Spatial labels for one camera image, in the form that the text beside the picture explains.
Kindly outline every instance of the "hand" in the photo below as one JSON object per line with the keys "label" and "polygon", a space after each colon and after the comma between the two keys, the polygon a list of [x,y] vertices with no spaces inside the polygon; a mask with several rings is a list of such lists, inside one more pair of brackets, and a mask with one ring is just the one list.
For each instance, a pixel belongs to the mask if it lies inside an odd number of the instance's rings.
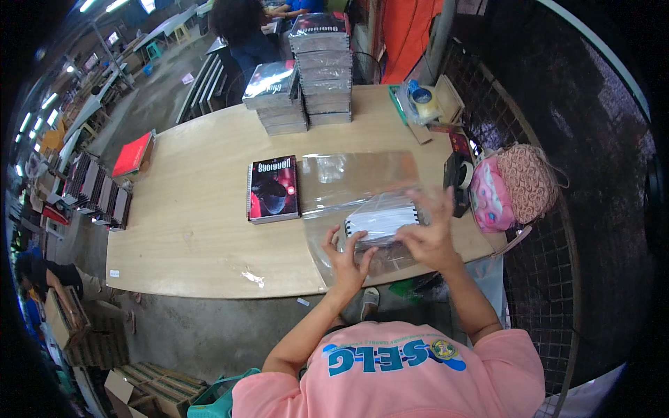
{"label": "hand", "polygon": [[464,263],[453,248],[451,219],[453,217],[453,186],[446,192],[436,191],[432,199],[419,191],[410,191],[409,196],[421,205],[432,217],[432,223],[406,225],[397,230],[396,241],[402,241],[411,251],[413,258],[442,275],[462,271]]}
{"label": "hand", "polygon": [[355,261],[353,260],[355,243],[358,241],[358,239],[367,235],[367,231],[359,231],[354,233],[353,236],[346,241],[346,248],[344,249],[344,252],[340,253],[337,251],[337,247],[335,247],[337,241],[335,240],[335,242],[332,243],[332,238],[335,236],[340,227],[341,225],[335,225],[331,227],[325,234],[325,237],[323,238],[320,246],[323,248],[323,251],[325,251],[325,254],[327,254],[328,258],[330,259],[330,262],[332,263],[332,270],[334,271],[334,276],[337,279],[337,282],[333,288],[342,290],[345,295],[352,298],[353,295],[355,295],[356,292],[358,292],[358,290],[363,287],[363,282],[367,277],[367,273],[369,273],[369,264],[371,263],[372,257],[379,250],[379,248],[372,247],[368,249],[363,256],[363,260],[360,263],[360,266],[356,265]]}
{"label": "hand", "polygon": [[79,317],[79,314],[76,312],[72,312],[70,314],[70,317],[72,318],[72,325],[74,326],[75,329],[80,330],[84,327],[84,324],[82,323],[82,319]]}

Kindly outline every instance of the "pink shirt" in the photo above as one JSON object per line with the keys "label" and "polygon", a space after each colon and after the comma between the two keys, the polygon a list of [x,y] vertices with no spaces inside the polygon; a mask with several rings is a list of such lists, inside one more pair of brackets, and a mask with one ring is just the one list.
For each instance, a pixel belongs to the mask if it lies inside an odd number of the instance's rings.
{"label": "pink shirt", "polygon": [[428,325],[362,322],[325,336],[300,380],[260,373],[232,391],[233,416],[531,417],[545,397],[524,330],[493,332],[474,350]]}

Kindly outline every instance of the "wire mesh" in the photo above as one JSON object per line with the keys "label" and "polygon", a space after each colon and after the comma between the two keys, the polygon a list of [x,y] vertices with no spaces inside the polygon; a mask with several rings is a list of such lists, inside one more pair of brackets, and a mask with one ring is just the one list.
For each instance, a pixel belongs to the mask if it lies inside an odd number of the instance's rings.
{"label": "wire mesh", "polygon": [[[444,73],[465,103],[463,129],[470,138],[493,150],[514,142],[539,144],[506,90],[455,39],[447,46]],[[504,263],[511,325],[529,333],[544,368],[547,399],[537,417],[559,414],[560,395],[569,388],[575,359],[574,243],[571,225],[565,223],[569,217],[562,210],[559,202],[535,221],[532,232],[505,255]],[[513,239],[514,231],[507,231],[507,238]]]}

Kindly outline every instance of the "stack of notebooks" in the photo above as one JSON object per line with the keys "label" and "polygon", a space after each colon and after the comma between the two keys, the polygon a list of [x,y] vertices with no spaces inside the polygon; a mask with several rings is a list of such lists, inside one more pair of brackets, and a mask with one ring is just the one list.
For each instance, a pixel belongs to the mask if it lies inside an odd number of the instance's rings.
{"label": "stack of notebooks", "polygon": [[295,60],[260,64],[251,76],[242,102],[258,113],[268,135],[307,131],[298,78]]}
{"label": "stack of notebooks", "polygon": [[83,152],[70,169],[63,201],[110,231],[126,229],[132,193],[119,187],[90,154]]}
{"label": "stack of notebooks", "polygon": [[351,122],[350,34],[345,13],[299,15],[290,31],[311,125]]}

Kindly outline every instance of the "sandal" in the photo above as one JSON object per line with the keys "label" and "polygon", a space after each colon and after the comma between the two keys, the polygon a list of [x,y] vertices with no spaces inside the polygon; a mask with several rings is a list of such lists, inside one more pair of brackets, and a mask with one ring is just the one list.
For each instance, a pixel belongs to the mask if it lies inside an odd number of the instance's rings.
{"label": "sandal", "polygon": [[379,291],[376,288],[367,288],[363,294],[363,307],[360,309],[360,321],[365,320],[365,305],[374,305],[379,307]]}

